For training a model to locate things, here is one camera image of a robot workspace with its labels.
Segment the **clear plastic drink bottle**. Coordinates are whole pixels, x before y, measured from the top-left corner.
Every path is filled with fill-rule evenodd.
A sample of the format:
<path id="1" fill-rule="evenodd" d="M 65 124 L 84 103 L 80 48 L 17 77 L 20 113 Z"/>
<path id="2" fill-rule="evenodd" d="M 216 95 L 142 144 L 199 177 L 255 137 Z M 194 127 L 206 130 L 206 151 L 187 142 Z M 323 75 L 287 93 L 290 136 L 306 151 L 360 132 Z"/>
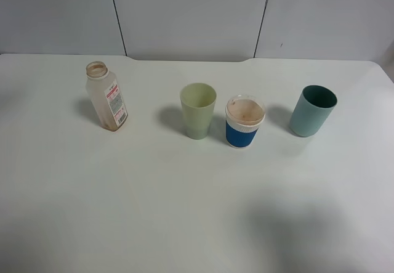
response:
<path id="1" fill-rule="evenodd" d="M 101 61 L 86 66 L 86 90 L 103 128 L 117 131 L 128 112 L 116 75 Z"/>

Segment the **pale green plastic cup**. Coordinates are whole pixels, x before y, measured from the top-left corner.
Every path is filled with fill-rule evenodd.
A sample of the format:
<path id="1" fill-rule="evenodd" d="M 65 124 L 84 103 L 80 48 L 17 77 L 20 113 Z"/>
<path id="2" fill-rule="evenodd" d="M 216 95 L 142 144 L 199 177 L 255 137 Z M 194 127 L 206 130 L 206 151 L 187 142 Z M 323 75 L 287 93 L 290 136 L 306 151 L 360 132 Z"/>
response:
<path id="1" fill-rule="evenodd" d="M 180 92 L 183 120 L 187 136 L 204 139 L 211 124 L 217 93 L 206 83 L 191 83 Z"/>

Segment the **blue sleeved paper cup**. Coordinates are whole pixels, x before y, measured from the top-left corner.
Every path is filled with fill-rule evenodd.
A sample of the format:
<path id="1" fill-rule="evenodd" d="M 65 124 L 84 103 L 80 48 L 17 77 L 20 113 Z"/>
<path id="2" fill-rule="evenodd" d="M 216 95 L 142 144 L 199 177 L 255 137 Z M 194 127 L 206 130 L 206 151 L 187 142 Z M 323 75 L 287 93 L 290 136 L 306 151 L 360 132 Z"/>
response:
<path id="1" fill-rule="evenodd" d="M 234 148 L 245 149 L 255 138 L 266 116 L 263 103 L 240 94 L 229 99 L 225 107 L 225 137 Z"/>

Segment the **teal cylindrical cup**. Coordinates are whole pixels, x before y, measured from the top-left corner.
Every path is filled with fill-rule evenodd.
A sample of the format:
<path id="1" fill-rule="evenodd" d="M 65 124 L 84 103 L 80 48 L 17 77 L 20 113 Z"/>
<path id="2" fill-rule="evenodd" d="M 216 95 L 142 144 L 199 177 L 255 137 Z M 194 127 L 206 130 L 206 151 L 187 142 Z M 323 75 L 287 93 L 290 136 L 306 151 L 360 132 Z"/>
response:
<path id="1" fill-rule="evenodd" d="M 291 115 L 289 127 L 300 137 L 310 137 L 318 132 L 336 105 L 337 97 L 328 88 L 306 86 Z"/>

